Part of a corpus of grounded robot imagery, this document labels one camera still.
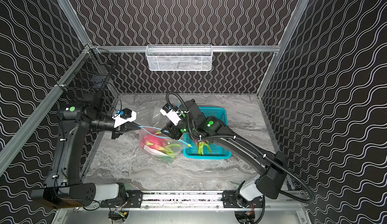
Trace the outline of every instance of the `green pepper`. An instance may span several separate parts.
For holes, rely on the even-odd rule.
[[[174,159],[176,158],[177,153],[167,153],[167,155]]]
[[[211,148],[210,148],[210,145],[208,145],[208,144],[204,144],[206,147],[207,147],[207,149],[208,149],[208,151],[210,152],[210,154],[212,154],[212,151],[211,151]]]
[[[199,155],[204,155],[204,144],[203,144],[203,142],[199,143],[198,154]]]
[[[173,151],[169,146],[165,146],[165,152],[166,152],[167,154],[172,154],[172,153],[174,153],[174,151]]]

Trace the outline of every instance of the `red wire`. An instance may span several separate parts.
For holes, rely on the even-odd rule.
[[[254,202],[251,201],[251,212],[247,213],[248,215],[251,215],[254,213]]]

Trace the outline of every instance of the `dragon fruit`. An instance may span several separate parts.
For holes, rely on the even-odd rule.
[[[144,148],[144,145],[147,145],[151,149],[156,149],[158,151],[165,151],[167,139],[159,138],[154,135],[147,135],[143,138],[141,142],[141,147]]]

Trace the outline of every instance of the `green chili pepper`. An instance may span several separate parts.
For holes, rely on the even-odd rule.
[[[200,143],[200,154],[204,155],[204,143],[203,142]]]
[[[167,155],[174,159],[176,158],[177,153],[167,153]]]
[[[166,152],[167,154],[172,154],[172,153],[174,153],[174,151],[173,151],[169,146],[165,146],[165,152]]]
[[[207,147],[207,149],[208,149],[208,151],[210,152],[210,154],[212,154],[212,151],[211,151],[210,145],[208,145],[208,144],[204,144],[204,145]]]

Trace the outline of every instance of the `aluminum rail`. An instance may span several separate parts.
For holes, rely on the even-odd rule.
[[[266,87],[268,86],[268,83],[270,82],[270,79],[274,74],[274,71],[276,70],[286,48],[288,47],[288,44],[293,36],[293,33],[295,32],[298,26],[298,23],[300,22],[301,17],[307,8],[308,3],[309,3],[309,0],[298,0],[296,8],[294,9],[292,17],[290,18],[289,23],[286,26],[285,33],[283,34],[283,37],[280,41],[281,49],[278,51],[278,53],[275,54],[275,56],[273,57],[272,61],[269,64],[269,67],[265,73],[264,79],[262,80],[262,83],[259,86],[259,89],[257,91],[258,96],[260,97],[263,96],[266,90]]]
[[[77,34],[79,40],[83,44],[83,46],[86,46],[87,44],[91,44],[91,40],[89,36],[87,35],[85,28],[83,27],[82,23],[79,20],[79,17],[77,16],[74,8],[72,7],[69,0],[57,0],[60,8],[65,13],[67,19],[69,20],[70,25],[74,29],[75,33]]]
[[[109,52],[142,52],[146,46],[91,46]],[[279,46],[212,46],[213,52],[279,52]]]

